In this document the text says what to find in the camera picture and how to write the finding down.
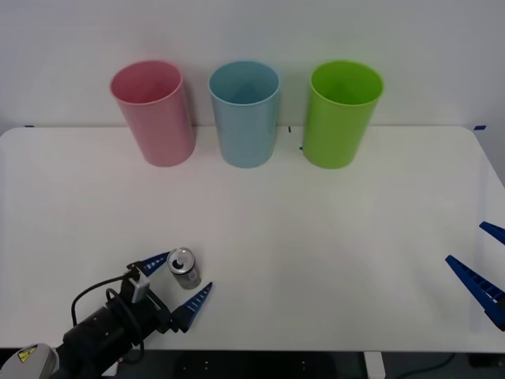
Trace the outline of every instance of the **yellow warning sticker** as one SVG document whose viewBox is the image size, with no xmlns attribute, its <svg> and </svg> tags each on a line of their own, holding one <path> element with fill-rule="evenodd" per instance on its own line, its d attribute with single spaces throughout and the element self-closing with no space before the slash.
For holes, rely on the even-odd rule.
<svg viewBox="0 0 505 379">
<path fill-rule="evenodd" d="M 35 351 L 36 348 L 37 348 L 37 345 L 29 347 L 27 349 L 24 349 L 23 351 L 20 351 L 19 353 L 17 353 L 17 356 L 19 357 L 20 361 L 25 363 L 26 360 L 28 358 L 30 358 L 30 355 L 32 355 L 33 351 Z"/>
</svg>

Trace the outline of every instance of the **white wall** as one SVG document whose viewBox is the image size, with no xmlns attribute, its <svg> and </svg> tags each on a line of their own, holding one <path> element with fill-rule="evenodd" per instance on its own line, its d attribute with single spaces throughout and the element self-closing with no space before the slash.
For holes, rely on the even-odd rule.
<svg viewBox="0 0 505 379">
<path fill-rule="evenodd" d="M 282 74 L 284 125 L 303 123 L 310 72 L 333 58 L 383 74 L 375 123 L 500 122 L 504 18 L 504 0 L 3 0 L 0 123 L 120 123 L 109 80 L 145 58 L 182 67 L 199 124 L 208 74 L 236 58 Z"/>
</svg>

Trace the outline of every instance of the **blue cup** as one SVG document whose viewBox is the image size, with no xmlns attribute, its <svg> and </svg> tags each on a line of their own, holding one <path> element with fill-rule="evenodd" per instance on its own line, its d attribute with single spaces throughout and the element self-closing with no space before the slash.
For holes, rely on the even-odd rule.
<svg viewBox="0 0 505 379">
<path fill-rule="evenodd" d="M 210 77 L 219 147 L 226 162 L 250 168 L 268 161 L 275 143 L 279 76 L 254 61 L 237 61 Z"/>
</svg>

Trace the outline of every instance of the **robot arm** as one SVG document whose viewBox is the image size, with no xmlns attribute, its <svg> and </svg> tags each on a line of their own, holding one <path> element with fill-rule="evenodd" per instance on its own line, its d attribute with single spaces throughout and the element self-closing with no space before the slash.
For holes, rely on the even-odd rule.
<svg viewBox="0 0 505 379">
<path fill-rule="evenodd" d="M 140 345 L 135 361 L 144 355 L 144 339 L 154 331 L 186 333 L 211 290 L 212 283 L 174 312 L 149 289 L 149 275 L 166 262 L 168 253 L 128 265 L 121 290 L 107 289 L 105 306 L 76 324 L 52 349 L 39 343 L 13 355 L 0 379 L 94 379 Z"/>
</svg>

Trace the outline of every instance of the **cable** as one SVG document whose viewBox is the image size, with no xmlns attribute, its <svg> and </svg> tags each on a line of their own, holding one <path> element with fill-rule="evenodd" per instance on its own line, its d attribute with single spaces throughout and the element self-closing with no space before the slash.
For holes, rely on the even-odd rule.
<svg viewBox="0 0 505 379">
<path fill-rule="evenodd" d="M 97 283 L 89 288 L 86 288 L 84 291 L 82 291 L 72 302 L 72 306 L 70 309 L 70 312 L 72 314 L 72 324 L 73 326 L 77 325 L 77 317 L 76 317 L 76 304 L 79 301 L 80 298 L 82 298 L 84 295 L 86 295 L 88 292 L 91 292 L 95 290 L 98 287 L 105 286 L 106 284 L 113 283 L 113 282 L 118 282 L 119 280 L 123 280 L 125 278 L 124 275 L 117 276 L 115 278 L 109 279 L 109 280 L 104 280 L 103 282 Z"/>
<path fill-rule="evenodd" d="M 126 315 L 128 316 L 129 320 L 132 322 L 133 328 L 135 329 L 135 333 L 137 334 L 139 345 L 140 345 L 140 353 L 137 358 L 134 360 L 128 360 L 128 359 L 123 359 L 123 362 L 129 365 L 135 364 L 140 362 L 142 359 L 144 359 L 144 339 L 142 338 L 142 331 L 140 330 L 139 323 L 137 322 L 137 319 L 135 316 L 133 316 L 133 313 L 131 310 L 129 310 L 129 307 L 126 305 L 125 301 L 121 298 L 121 296 L 118 295 L 116 291 L 114 291 L 112 288 L 107 288 L 105 290 L 105 295 L 107 297 L 107 301 L 110 301 L 112 297 L 110 296 L 112 294 L 116 300 L 118 300 L 119 304 L 123 307 L 123 310 L 126 312 Z"/>
<path fill-rule="evenodd" d="M 441 369 L 442 367 L 445 367 L 449 363 L 451 363 L 452 360 L 455 358 L 455 356 L 456 356 L 456 354 L 452 353 L 451 355 L 449 355 L 447 357 L 447 359 L 445 361 L 439 363 L 438 365 L 434 365 L 434 366 L 431 366 L 431 367 L 426 367 L 424 369 L 417 369 L 417 370 L 407 371 L 406 373 L 403 373 L 402 375 L 396 377 L 396 379 L 404 379 L 405 377 L 410 377 L 410 376 L 416 375 L 418 373 L 427 373 L 429 371 L 435 371 L 435 370 Z"/>
</svg>

